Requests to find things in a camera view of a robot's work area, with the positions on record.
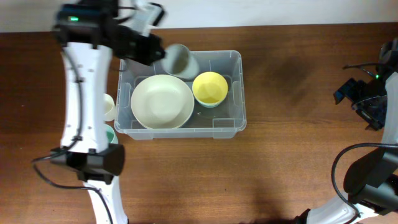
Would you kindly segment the small yellow bowl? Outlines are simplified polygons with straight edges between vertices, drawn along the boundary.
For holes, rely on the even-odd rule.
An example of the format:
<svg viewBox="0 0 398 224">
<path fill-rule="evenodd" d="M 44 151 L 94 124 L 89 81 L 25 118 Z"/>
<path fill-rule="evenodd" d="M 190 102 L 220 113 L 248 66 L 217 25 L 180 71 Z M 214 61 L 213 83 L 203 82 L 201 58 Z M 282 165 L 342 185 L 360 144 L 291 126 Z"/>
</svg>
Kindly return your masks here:
<svg viewBox="0 0 398 224">
<path fill-rule="evenodd" d="M 228 83 L 226 79 L 216 72 L 204 72 L 198 75 L 192 84 L 195 98 L 226 98 Z"/>
</svg>

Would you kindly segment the small white bowl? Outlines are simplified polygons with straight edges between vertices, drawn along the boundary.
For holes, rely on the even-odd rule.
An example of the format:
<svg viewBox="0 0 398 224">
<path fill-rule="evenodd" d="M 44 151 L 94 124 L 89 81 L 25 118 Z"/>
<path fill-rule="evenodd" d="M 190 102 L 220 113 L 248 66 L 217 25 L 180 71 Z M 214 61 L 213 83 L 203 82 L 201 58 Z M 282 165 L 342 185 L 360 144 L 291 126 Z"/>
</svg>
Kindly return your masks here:
<svg viewBox="0 0 398 224">
<path fill-rule="evenodd" d="M 195 98 L 195 99 L 200 105 L 206 108 L 215 108 L 224 101 L 224 98 L 213 98 L 213 97 Z"/>
</svg>

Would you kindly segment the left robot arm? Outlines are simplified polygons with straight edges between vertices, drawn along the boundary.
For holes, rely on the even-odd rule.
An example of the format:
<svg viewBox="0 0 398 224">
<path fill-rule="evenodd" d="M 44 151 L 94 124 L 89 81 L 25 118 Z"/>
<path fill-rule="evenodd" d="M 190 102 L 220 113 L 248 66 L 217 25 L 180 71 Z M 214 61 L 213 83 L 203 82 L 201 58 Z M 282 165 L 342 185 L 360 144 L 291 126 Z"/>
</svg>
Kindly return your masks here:
<svg viewBox="0 0 398 224">
<path fill-rule="evenodd" d="M 111 59 L 150 65 L 165 55 L 150 29 L 165 15 L 160 4 L 132 4 L 121 18 L 117 1 L 78 1 L 57 12 L 55 35 L 62 48 L 66 118 L 51 162 L 74 172 L 88 191 L 98 223 L 127 223 L 119 188 L 125 149 L 106 135 L 104 94 Z"/>
</svg>

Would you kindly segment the small mint green bowl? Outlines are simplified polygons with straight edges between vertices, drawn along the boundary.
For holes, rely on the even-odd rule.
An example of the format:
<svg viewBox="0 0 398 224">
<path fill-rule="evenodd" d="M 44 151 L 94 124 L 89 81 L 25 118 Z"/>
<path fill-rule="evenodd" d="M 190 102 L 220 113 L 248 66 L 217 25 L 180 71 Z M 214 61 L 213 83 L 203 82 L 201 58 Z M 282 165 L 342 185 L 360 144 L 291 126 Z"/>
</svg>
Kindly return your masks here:
<svg viewBox="0 0 398 224">
<path fill-rule="evenodd" d="M 199 104 L 201 104 L 202 106 L 204 106 L 205 108 L 215 108 L 217 106 L 219 106 L 221 104 L 221 102 L 216 102 L 216 103 L 204 103 L 199 101 Z"/>
</svg>

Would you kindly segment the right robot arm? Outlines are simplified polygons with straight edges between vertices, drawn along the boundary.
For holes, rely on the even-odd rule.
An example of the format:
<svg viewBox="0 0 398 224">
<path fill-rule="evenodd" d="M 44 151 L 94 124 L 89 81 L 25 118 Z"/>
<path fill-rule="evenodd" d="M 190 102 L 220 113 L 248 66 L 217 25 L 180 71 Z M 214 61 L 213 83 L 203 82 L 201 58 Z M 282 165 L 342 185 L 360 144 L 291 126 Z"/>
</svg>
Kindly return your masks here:
<svg viewBox="0 0 398 224">
<path fill-rule="evenodd" d="M 321 207 L 307 209 L 294 218 L 294 223 L 359 223 L 397 211 L 397 40 L 383 44 L 378 61 L 371 65 L 376 71 L 368 73 L 370 82 L 351 78 L 333 96 L 336 104 L 349 99 L 369 129 L 382 129 L 382 141 L 343 149 L 331 167 L 336 196 Z M 343 190 L 339 190 L 335 175 L 339 160 L 345 153 L 363 147 L 373 147 L 373 151 L 350 165 Z"/>
</svg>

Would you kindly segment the translucent grey cup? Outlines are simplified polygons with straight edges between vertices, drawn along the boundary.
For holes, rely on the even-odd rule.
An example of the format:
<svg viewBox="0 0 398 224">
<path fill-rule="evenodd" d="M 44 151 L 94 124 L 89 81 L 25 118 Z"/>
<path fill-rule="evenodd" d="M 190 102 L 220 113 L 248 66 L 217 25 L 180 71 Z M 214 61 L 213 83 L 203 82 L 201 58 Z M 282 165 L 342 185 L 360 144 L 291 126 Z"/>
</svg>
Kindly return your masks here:
<svg viewBox="0 0 398 224">
<path fill-rule="evenodd" d="M 193 80 L 200 71 L 197 60 L 189 48 L 182 44 L 168 46 L 160 63 L 166 73 L 185 80 Z"/>
</svg>

